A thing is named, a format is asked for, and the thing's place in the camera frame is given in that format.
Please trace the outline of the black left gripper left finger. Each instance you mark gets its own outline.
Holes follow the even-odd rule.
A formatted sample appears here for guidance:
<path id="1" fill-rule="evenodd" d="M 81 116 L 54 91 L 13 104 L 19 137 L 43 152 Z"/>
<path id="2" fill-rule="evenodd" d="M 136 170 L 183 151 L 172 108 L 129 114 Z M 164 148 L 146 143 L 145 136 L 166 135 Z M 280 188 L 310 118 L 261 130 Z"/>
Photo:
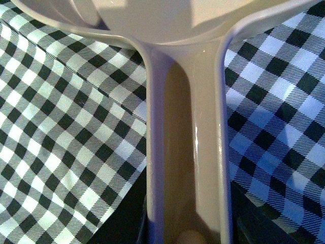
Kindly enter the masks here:
<path id="1" fill-rule="evenodd" d="M 140 175 L 118 208 L 95 233 L 95 243 L 146 243 L 147 180 Z"/>

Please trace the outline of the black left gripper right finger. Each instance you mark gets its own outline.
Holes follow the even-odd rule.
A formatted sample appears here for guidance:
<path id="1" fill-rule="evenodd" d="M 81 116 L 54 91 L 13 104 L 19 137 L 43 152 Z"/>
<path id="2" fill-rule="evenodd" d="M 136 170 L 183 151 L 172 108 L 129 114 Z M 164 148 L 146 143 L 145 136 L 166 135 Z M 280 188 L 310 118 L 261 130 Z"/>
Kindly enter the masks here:
<path id="1" fill-rule="evenodd" d="M 247 191 L 231 182 L 234 243 L 314 243 L 304 228 L 288 234 L 274 220 L 280 213 L 269 204 L 257 207 L 245 195 Z"/>

